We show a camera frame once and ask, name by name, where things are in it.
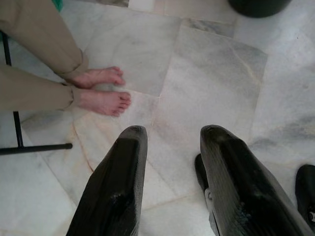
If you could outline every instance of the marble floor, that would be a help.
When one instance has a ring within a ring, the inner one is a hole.
[[[74,147],[0,157],[0,236],[65,235],[89,176],[131,125],[149,135],[141,236],[214,235],[193,168],[208,124],[246,141],[295,203],[297,168],[315,164],[314,11],[312,0],[265,19],[225,0],[64,0],[61,15],[90,67],[125,72],[125,87],[97,89],[129,91],[132,105],[119,118],[21,112],[26,145]],[[10,46],[15,66],[62,81]],[[0,148],[15,146],[14,135],[11,113],[1,112]]]

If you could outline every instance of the black pot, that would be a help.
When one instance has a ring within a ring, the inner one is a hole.
[[[283,10],[291,0],[228,0],[240,14],[249,17],[272,16]]]

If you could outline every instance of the green object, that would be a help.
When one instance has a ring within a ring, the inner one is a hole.
[[[63,8],[63,0],[53,0],[53,3],[56,6],[57,10],[60,12]]]

